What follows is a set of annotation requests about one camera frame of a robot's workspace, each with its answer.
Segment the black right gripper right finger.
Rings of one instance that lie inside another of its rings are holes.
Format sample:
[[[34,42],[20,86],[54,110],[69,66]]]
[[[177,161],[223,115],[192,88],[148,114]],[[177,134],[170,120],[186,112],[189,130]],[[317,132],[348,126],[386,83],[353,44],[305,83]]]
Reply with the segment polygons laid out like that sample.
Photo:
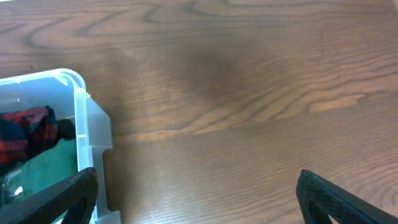
[[[301,171],[295,191],[305,223],[397,223],[397,217],[310,170]]]

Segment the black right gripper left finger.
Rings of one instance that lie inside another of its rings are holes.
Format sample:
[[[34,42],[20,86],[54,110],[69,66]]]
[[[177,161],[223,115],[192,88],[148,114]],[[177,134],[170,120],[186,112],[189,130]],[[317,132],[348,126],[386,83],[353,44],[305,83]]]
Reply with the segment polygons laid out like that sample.
[[[1,210],[2,224],[52,223],[64,215],[62,223],[90,222],[98,196],[98,176],[88,167],[37,194]]]

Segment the dark green cloth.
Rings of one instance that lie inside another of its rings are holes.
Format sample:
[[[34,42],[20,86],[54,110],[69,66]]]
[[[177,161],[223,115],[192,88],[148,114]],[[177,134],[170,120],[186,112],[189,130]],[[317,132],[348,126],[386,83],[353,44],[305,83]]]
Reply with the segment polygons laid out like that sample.
[[[55,147],[26,162],[17,162],[1,177],[1,208],[25,200],[78,172],[76,141]]]

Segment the black cloth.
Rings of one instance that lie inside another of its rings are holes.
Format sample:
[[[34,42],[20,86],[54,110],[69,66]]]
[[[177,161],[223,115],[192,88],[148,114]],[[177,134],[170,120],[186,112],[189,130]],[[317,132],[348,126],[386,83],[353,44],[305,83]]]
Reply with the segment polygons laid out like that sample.
[[[61,119],[57,121],[58,130],[56,142],[61,139],[70,141],[76,138],[75,125],[70,119]]]

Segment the red plaid shirt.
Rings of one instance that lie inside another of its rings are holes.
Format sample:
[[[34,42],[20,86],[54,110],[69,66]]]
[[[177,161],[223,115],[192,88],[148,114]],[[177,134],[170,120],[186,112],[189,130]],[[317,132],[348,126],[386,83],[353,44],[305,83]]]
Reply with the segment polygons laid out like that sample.
[[[1,114],[1,163],[29,160],[57,142],[58,124],[49,106]]]

